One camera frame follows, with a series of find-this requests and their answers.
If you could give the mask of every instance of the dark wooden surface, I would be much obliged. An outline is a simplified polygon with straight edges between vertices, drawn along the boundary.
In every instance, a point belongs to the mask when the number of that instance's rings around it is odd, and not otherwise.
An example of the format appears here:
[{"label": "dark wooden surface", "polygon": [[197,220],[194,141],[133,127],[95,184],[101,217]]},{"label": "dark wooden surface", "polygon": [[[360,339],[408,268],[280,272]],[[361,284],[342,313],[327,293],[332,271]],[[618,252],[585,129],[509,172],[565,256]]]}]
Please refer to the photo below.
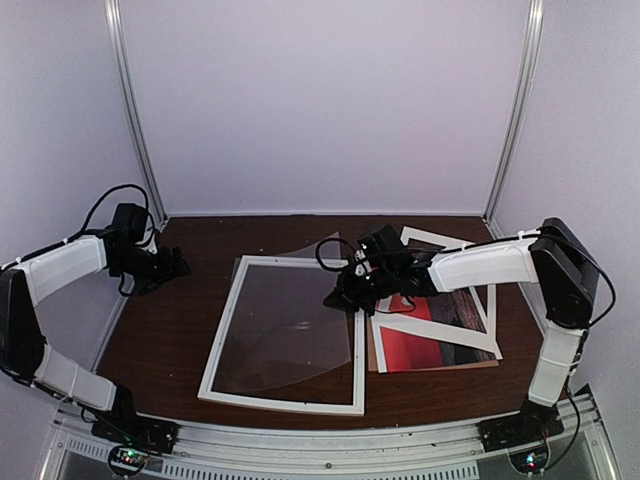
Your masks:
[{"label": "dark wooden surface", "polygon": [[[143,413],[196,422],[264,428],[368,428],[468,419],[519,408],[541,335],[516,285],[498,287],[499,367],[406,374],[367,373],[363,417],[291,414],[197,399],[198,387],[230,287],[234,259],[300,249],[336,231],[352,242],[391,223],[482,241],[472,217],[232,217],[173,219],[162,243],[181,247],[193,273],[155,294],[131,298],[99,373],[133,390]],[[278,389],[271,396],[335,401],[351,389],[350,365]]]}]

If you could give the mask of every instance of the white picture frame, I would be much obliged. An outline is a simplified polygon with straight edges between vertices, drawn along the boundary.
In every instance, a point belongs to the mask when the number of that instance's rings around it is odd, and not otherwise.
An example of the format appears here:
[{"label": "white picture frame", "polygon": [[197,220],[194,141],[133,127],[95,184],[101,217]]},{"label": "white picture frame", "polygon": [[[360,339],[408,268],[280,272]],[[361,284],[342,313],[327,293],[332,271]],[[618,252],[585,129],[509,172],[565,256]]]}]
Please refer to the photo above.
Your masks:
[{"label": "white picture frame", "polygon": [[[329,267],[343,267],[346,260],[324,260]],[[250,266],[276,266],[282,268],[321,268],[315,259],[293,257],[261,257],[245,255],[240,260],[236,276],[231,285],[229,296],[220,318],[218,331],[216,332],[209,359],[202,376],[198,398],[200,400],[225,403],[241,407],[261,408],[266,410],[278,410],[292,413],[310,413],[326,415],[364,415],[365,392],[365,316],[362,310],[354,315],[354,348],[353,348],[353,396],[351,404],[323,404],[300,402],[290,400],[273,400],[216,392],[213,390],[213,382],[220,362],[222,349],[229,331],[229,325],[233,317],[240,290],[244,282],[247,270]]]},{"label": "white picture frame", "polygon": [[[419,242],[440,245],[445,248],[459,248],[464,245],[471,245],[473,242],[467,242],[457,238],[439,235],[437,233],[426,232],[412,227],[404,227],[400,240],[404,245],[408,245],[409,241],[416,240]],[[484,324],[486,333],[476,332],[473,330],[461,329],[459,327],[446,325],[438,322],[425,322],[401,313],[376,314],[371,317],[371,327],[373,333],[373,342],[376,349],[376,363],[379,373],[386,373],[387,363],[384,355],[384,344],[382,341],[381,328],[388,328],[398,332],[408,333],[419,337],[430,338],[441,342],[456,343],[471,348],[478,348],[491,352],[495,355],[496,360],[502,360],[502,353],[496,341],[496,286],[487,286],[487,309],[485,310],[478,292],[474,287],[470,289],[473,301],[478,309],[478,313]],[[391,298],[381,300],[378,308],[383,311],[389,311]]]}]

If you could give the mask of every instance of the clear plastic sheet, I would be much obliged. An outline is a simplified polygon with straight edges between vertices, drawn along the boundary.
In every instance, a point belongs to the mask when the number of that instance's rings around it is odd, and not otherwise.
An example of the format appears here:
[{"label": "clear plastic sheet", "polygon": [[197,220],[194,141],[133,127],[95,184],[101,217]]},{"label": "clear plastic sheet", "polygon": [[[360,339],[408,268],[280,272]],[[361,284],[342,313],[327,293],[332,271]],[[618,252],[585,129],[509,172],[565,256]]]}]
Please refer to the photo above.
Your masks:
[{"label": "clear plastic sheet", "polygon": [[[312,258],[315,245],[282,255]],[[338,243],[322,249],[339,258]],[[275,389],[351,361],[347,317],[322,304],[336,274],[313,268],[247,269],[220,356],[213,390],[246,393]]]}]

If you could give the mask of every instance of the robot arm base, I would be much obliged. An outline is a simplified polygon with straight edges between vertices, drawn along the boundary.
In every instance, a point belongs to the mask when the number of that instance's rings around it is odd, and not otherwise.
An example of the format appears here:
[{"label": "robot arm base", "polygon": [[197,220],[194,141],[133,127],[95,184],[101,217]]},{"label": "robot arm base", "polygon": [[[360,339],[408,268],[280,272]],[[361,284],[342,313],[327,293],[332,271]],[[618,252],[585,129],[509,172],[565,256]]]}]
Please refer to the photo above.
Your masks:
[{"label": "robot arm base", "polygon": [[479,424],[485,452],[521,447],[564,432],[558,407],[525,400],[518,413],[484,420]]},{"label": "robot arm base", "polygon": [[153,453],[173,453],[178,424],[138,415],[133,405],[133,394],[127,387],[117,385],[110,412],[90,411],[103,419],[93,424],[92,435],[111,442],[141,446]]}]

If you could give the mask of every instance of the white wall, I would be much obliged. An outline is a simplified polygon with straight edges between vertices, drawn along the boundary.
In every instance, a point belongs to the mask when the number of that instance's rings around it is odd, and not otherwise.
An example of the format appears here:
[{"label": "white wall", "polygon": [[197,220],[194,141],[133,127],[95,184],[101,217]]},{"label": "white wall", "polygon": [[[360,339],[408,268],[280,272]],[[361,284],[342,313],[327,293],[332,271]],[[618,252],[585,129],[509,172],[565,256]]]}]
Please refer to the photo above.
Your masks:
[{"label": "white wall", "polygon": [[170,214],[483,210],[528,1],[121,4]]},{"label": "white wall", "polygon": [[[640,3],[559,2],[497,211],[506,234],[559,216],[610,273],[619,304],[594,327],[589,382],[625,478],[640,478]],[[601,283],[599,308],[608,302]]]},{"label": "white wall", "polygon": [[[0,5],[0,263],[77,231],[107,188],[141,182],[102,0]],[[106,225],[115,196],[95,216]],[[106,274],[38,307],[45,336],[90,367],[116,302]],[[0,478],[32,478],[56,405],[0,374]]]}]

